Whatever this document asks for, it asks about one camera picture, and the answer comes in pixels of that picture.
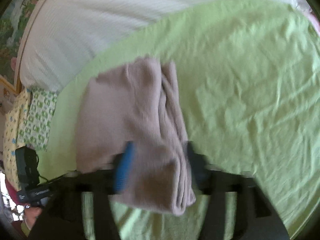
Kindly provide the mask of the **person's left hand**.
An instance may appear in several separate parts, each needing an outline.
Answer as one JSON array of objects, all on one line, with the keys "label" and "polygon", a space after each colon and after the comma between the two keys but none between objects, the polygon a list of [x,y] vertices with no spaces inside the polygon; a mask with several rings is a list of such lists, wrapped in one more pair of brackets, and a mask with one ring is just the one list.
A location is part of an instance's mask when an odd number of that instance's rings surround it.
[{"label": "person's left hand", "polygon": [[24,221],[29,230],[34,226],[37,218],[42,213],[41,207],[28,207],[24,210]]}]

